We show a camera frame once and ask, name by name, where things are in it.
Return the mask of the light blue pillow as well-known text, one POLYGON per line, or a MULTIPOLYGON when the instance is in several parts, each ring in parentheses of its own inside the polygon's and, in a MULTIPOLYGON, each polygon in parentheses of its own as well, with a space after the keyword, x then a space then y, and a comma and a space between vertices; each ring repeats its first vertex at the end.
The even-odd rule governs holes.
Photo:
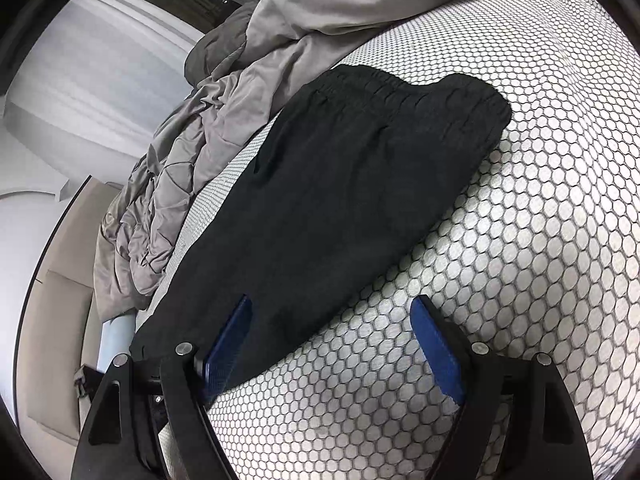
POLYGON ((105 372, 115 356, 128 353, 134 332, 136 314, 128 312, 102 324, 101 341, 96 369, 105 372))

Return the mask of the white honeycomb mattress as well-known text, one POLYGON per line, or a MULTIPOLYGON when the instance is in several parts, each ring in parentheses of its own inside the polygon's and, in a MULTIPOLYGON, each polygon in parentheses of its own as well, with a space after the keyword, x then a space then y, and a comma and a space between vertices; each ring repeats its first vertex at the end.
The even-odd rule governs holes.
POLYGON ((242 479, 424 479, 458 406, 410 322, 427 296, 498 356, 545 354, 593 475, 639 445, 639 55, 597 0, 454 0, 347 58, 491 84, 512 118, 413 248, 208 418, 242 479))

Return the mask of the beige upholstered headboard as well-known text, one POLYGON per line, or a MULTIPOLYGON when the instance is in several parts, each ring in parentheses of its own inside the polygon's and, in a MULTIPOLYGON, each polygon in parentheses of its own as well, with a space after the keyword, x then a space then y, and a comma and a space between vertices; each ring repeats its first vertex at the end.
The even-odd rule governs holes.
POLYGON ((93 263, 102 217, 117 188, 88 177, 58 219, 36 266, 16 344, 18 426, 36 426, 64 442, 80 435, 74 376, 96 364, 100 326, 93 263))

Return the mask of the black pants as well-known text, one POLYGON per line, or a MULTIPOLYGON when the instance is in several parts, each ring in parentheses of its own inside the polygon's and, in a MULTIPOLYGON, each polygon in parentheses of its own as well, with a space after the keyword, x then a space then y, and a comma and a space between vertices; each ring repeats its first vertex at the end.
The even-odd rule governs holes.
POLYGON ((416 86, 370 66, 328 70, 285 105, 132 355, 209 347, 247 297, 253 319, 230 385, 268 370, 422 240, 511 116, 471 76, 416 86))

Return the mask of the grey quilted duvet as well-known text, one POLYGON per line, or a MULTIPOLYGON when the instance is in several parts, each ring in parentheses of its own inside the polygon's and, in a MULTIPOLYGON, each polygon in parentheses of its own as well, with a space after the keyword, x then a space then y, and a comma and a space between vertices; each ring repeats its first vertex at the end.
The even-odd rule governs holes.
POLYGON ((160 124, 102 220, 102 321, 145 309, 192 200, 292 96, 383 27, 450 0, 250 0, 186 57, 189 96, 160 124))

